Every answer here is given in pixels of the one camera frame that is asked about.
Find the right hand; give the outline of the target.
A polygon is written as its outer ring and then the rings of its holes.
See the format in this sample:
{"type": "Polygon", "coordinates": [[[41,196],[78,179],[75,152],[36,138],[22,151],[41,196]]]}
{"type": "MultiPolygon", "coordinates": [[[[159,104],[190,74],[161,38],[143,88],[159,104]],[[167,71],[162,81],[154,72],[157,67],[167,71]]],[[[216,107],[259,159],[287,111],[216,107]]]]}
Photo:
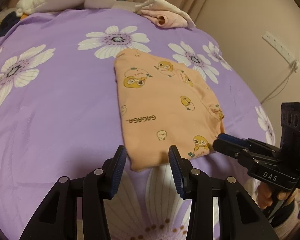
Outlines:
{"type": "MultiPolygon", "coordinates": [[[[296,192],[284,192],[281,191],[277,195],[278,200],[286,200],[286,205],[292,203],[295,199],[296,192]]],[[[257,204],[261,210],[270,207],[273,204],[274,194],[270,186],[264,182],[261,182],[257,188],[257,204]]]]}

